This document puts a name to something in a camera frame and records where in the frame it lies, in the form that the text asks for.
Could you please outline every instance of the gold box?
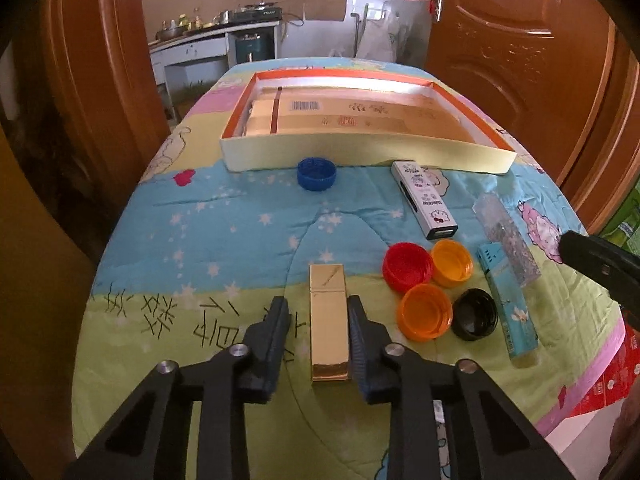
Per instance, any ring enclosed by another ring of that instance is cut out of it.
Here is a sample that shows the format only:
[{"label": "gold box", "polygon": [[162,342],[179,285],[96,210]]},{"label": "gold box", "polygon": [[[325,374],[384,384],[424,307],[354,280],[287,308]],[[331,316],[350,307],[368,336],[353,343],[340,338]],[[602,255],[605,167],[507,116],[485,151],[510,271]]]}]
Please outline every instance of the gold box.
[{"label": "gold box", "polygon": [[311,294],[311,380],[349,378],[349,321],[344,268],[309,266]]}]

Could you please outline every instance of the white hello kitty box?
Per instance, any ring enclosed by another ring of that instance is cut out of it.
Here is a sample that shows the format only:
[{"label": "white hello kitty box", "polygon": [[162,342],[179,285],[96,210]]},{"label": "white hello kitty box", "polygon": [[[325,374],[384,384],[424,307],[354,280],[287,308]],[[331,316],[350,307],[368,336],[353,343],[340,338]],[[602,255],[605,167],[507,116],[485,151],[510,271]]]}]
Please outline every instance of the white hello kitty box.
[{"label": "white hello kitty box", "polygon": [[417,162],[396,161],[391,165],[391,173],[414,210],[427,240],[448,238],[456,233],[458,224]]}]

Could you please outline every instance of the table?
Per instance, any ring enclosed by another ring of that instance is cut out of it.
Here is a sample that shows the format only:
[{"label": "table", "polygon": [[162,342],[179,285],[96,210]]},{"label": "table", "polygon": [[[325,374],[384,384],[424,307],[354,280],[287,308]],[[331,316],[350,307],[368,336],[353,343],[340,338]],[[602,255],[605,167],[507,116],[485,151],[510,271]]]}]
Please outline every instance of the table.
[{"label": "table", "polygon": [[[278,389],[268,405],[246,408],[252,478],[385,479],[388,406],[366,406],[353,383],[311,385],[309,263],[343,263],[348,294],[359,294],[369,318],[384,323],[395,341],[440,362],[478,361],[542,434],[571,412],[616,354],[624,337],[617,304],[562,265],[557,252],[559,232],[583,230],[579,220],[503,130],[519,152],[507,174],[432,170],[432,177],[460,226],[454,239],[472,253],[486,241],[471,210],[482,192],[498,194],[529,244],[542,270],[524,289],[540,336],[537,363],[511,364],[500,327],[473,343],[450,331],[432,342],[406,341],[395,324],[399,297],[380,265],[392,243],[431,243],[389,168],[338,168],[336,184],[314,194],[297,185],[295,170],[231,174],[220,160],[220,133],[253,73],[311,66],[431,78],[364,60],[283,59],[236,66],[200,99],[149,165],[98,268],[73,382],[78,451],[158,361],[210,358],[241,340],[271,298],[283,294],[292,327]],[[468,283],[447,293],[456,298],[473,286],[488,290],[479,266]],[[443,478],[446,449],[444,439]]]}]

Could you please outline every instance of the metal bowl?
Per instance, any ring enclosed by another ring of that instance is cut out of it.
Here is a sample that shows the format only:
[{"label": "metal bowl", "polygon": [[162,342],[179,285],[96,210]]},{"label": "metal bowl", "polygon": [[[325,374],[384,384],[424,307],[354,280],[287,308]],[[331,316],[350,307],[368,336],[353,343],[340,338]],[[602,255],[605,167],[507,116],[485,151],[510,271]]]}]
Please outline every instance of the metal bowl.
[{"label": "metal bowl", "polygon": [[186,31],[186,25],[159,30],[158,32],[156,32],[156,38],[160,41],[175,40],[175,38],[180,38]]}]

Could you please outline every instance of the blue fabric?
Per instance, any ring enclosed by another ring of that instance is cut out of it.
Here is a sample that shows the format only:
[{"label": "blue fabric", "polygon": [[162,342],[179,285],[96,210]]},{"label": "blue fabric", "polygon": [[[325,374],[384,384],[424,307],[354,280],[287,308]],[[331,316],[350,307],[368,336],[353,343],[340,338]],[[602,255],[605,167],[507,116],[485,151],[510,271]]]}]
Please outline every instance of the blue fabric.
[{"label": "blue fabric", "polygon": [[[581,230],[567,200],[546,174],[514,164],[509,173],[437,171],[460,228],[454,239],[472,253],[487,241],[472,205],[495,192],[525,240],[518,209],[527,203],[561,231]],[[340,262],[347,274],[380,273],[386,248],[410,241],[430,248],[388,167],[338,168],[322,193],[302,189],[296,170],[229,173],[222,161],[198,168],[188,186],[175,173],[133,193],[104,253],[93,293],[171,293],[284,286],[304,282],[309,263]]]}]

